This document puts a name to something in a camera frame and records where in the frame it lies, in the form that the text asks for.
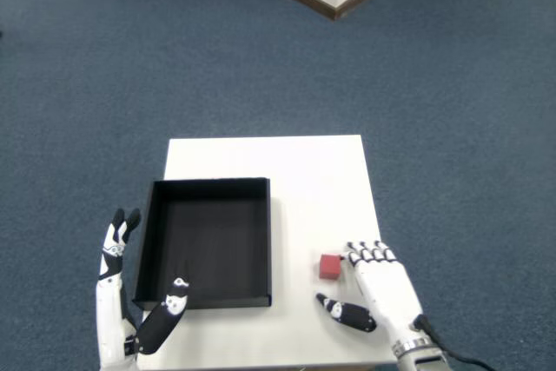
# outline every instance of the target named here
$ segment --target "robot finger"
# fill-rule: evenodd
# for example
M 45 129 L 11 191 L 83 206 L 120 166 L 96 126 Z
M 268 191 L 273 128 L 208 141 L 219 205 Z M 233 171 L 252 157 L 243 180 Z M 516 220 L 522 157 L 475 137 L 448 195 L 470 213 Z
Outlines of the robot finger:
M 123 223 L 123 209 L 119 208 L 116 210 L 116 212 L 114 213 L 114 216 L 112 217 L 112 222 L 110 222 L 110 225 L 108 226 L 108 231 L 106 232 L 106 238 L 107 239 L 111 239 L 114 242 L 118 241 L 118 236 L 116 231 L 120 228 L 120 226 L 122 226 Z
M 338 323 L 363 332 L 372 332 L 376 329 L 376 322 L 366 308 L 329 299 L 322 293 L 317 294 L 316 298 Z
M 139 209 L 133 209 L 128 218 L 118 229 L 118 235 L 122 237 L 123 243 L 128 243 L 129 234 L 139 225 L 140 221 L 141 212 L 139 211 Z
M 392 249 L 390 249 L 390 247 L 388 247 L 386 243 L 382 241 L 374 241 L 374 247 L 377 248 L 382 253 L 386 261 L 388 262 L 398 261 L 396 255 L 394 255 L 394 252 L 392 251 Z
M 365 247 L 365 250 L 370 254 L 370 259 L 368 262 L 384 261 L 384 255 L 381 253 L 381 251 L 378 248 L 376 247 L 370 248 L 365 242 L 362 242 L 361 245 Z
M 347 258 L 349 259 L 349 262 L 351 263 L 352 266 L 356 266 L 358 262 L 363 261 L 363 259 L 357 255 L 355 252 L 349 252 L 347 254 Z
M 185 312 L 188 291 L 188 282 L 181 277 L 174 279 L 164 301 L 153 308 L 147 319 L 137 329 L 136 353 L 153 354 L 166 341 Z

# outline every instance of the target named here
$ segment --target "black box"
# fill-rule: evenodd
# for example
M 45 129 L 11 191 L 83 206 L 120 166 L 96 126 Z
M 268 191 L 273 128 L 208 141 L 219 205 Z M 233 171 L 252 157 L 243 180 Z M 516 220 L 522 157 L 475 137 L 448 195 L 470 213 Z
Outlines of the black box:
M 154 182 L 134 303 L 151 310 L 184 264 L 187 308 L 270 306 L 270 180 Z

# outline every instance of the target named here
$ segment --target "blue carpet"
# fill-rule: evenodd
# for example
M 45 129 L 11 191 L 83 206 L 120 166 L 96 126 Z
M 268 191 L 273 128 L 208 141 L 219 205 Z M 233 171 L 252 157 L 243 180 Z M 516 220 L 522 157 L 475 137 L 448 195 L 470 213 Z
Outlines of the blue carpet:
M 104 230 L 169 138 L 352 133 L 447 344 L 556 369 L 556 0 L 0 0 L 0 28 L 0 369 L 97 368 Z

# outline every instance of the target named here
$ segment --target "robot wrist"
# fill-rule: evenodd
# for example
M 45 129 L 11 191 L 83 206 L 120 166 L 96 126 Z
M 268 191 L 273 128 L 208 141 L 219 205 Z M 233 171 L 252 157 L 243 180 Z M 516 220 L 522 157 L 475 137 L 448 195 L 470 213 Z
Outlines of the robot wrist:
M 392 352 L 399 360 L 403 355 L 427 348 L 438 348 L 438 346 L 429 338 L 427 335 L 419 335 L 415 339 L 411 340 L 398 340 L 392 346 Z

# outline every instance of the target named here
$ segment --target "metal wrist ring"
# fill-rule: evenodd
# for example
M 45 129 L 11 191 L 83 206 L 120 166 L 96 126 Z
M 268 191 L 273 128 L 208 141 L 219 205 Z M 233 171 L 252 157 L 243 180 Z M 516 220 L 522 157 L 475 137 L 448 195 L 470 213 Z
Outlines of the metal wrist ring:
M 415 349 L 424 349 L 424 348 L 437 348 L 436 344 L 431 341 L 428 336 L 423 336 L 418 339 L 413 339 L 412 341 L 401 342 L 397 341 L 393 346 L 392 350 L 394 351 L 394 355 L 399 360 L 403 355 L 407 354 L 410 351 L 414 351 Z

